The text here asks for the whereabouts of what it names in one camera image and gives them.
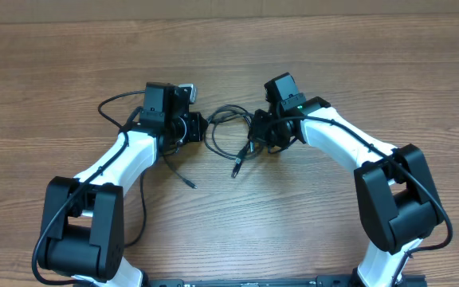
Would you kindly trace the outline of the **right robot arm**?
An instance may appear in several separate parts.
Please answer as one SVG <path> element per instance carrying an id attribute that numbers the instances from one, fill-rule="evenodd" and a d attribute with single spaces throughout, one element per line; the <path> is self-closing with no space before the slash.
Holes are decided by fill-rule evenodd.
<path id="1" fill-rule="evenodd" d="M 442 207 L 422 151 L 395 147 L 347 122 L 326 100 L 307 99 L 290 73 L 264 85 L 269 109 L 256 110 L 251 141 L 281 152 L 294 141 L 319 148 L 352 172 L 359 217 L 370 243 L 349 274 L 319 275 L 314 286 L 425 286 L 423 275 L 405 275 L 406 263 L 434 228 L 445 223 Z"/>

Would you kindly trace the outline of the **black cable bundle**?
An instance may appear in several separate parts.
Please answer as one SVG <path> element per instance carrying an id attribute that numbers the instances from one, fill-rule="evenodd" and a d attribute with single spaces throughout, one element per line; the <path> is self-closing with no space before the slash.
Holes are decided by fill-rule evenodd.
<path id="1" fill-rule="evenodd" d="M 244 163 L 256 159 L 264 145 L 248 139 L 253 115 L 242 106 L 225 104 L 216 108 L 208 118 L 204 144 L 209 151 L 233 162 L 231 177 L 235 179 Z"/>

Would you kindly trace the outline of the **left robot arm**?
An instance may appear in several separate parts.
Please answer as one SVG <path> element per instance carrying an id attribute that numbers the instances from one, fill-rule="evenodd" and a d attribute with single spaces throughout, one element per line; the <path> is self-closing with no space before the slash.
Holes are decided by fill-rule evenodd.
<path id="1" fill-rule="evenodd" d="M 193 84 L 148 82 L 143 103 L 118 128 L 116 142 L 88 169 L 54 177 L 46 187 L 31 270 L 44 285 L 148 286 L 148 276 L 124 258 L 135 245 L 124 235 L 124 198 L 159 158 L 199 142 L 207 122 L 190 106 Z"/>

